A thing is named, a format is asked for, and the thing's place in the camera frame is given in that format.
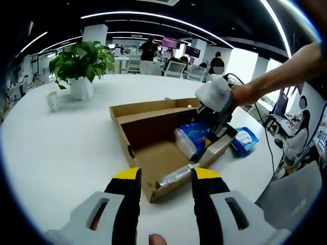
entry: potted plant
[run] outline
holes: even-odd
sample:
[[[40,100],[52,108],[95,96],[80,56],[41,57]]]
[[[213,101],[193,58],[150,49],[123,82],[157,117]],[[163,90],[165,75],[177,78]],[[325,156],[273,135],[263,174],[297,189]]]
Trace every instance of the potted plant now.
[[[49,63],[55,83],[64,81],[71,86],[71,95],[76,100],[87,100],[93,96],[92,82],[95,76],[103,77],[105,71],[114,71],[114,56],[110,48],[99,41],[73,44]]]

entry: blue plastic package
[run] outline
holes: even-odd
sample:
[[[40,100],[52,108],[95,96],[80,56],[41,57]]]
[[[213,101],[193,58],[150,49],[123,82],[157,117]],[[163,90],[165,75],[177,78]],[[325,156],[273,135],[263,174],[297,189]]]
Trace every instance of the blue plastic package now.
[[[208,122],[185,124],[175,130],[177,147],[189,159],[197,159],[205,151],[205,140],[210,131]]]
[[[248,155],[259,140],[247,127],[237,128],[236,130],[238,134],[231,144],[241,155]]]

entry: green leaves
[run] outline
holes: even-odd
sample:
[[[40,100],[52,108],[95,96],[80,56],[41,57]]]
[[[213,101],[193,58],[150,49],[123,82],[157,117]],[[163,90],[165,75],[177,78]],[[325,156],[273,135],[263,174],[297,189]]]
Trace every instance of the green leaves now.
[[[95,76],[100,79],[105,70],[114,71],[113,62],[113,53],[107,46],[101,45],[99,41],[81,42],[60,52],[50,61],[49,69],[57,78],[56,83],[59,88],[66,89],[58,80],[68,83],[72,78],[77,80],[80,77],[87,77],[90,82],[93,82]]]

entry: black cable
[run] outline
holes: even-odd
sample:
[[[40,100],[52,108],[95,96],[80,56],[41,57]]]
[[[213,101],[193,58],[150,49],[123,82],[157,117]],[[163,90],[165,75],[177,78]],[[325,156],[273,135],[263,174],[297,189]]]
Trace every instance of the black cable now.
[[[223,78],[227,81],[229,75],[233,75],[233,76],[236,77],[236,78],[237,78],[237,79],[238,79],[242,84],[244,84],[244,83],[242,82],[242,80],[239,79],[239,78],[238,78],[236,75],[234,75],[233,73],[228,73],[228,74],[224,75]],[[260,117],[260,121],[262,121],[262,123],[263,123],[263,119],[262,119],[262,117],[261,117],[261,115],[260,115],[260,112],[259,112],[258,107],[256,106],[256,103],[254,104],[254,106],[255,106],[255,108],[256,108],[256,110],[257,110],[257,112],[258,112],[258,115],[259,115],[259,117]],[[268,143],[268,148],[269,148],[270,155],[271,155],[271,163],[272,163],[272,171],[273,171],[272,175],[274,176],[274,175],[275,175],[274,157],[273,157],[273,154],[272,154],[272,151],[271,151],[271,148],[270,148],[270,144],[269,144],[269,140],[268,140],[267,128],[266,128],[266,126],[264,126],[264,125],[263,125],[263,127],[264,127],[264,129],[265,129],[265,134],[266,134],[266,139],[267,139],[267,143]]]

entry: cardboard box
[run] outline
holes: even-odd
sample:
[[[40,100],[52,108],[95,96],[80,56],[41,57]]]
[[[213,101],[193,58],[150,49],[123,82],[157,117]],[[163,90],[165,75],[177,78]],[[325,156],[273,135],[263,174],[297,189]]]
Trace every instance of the cardboard box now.
[[[173,132],[191,122],[198,99],[164,100],[110,107],[117,124],[124,155],[130,167],[142,169],[142,190],[155,202],[191,179],[191,171],[174,183],[158,187],[157,181],[190,164],[174,144]],[[237,131],[228,126],[226,134],[210,146],[198,161],[209,167],[230,145]]]

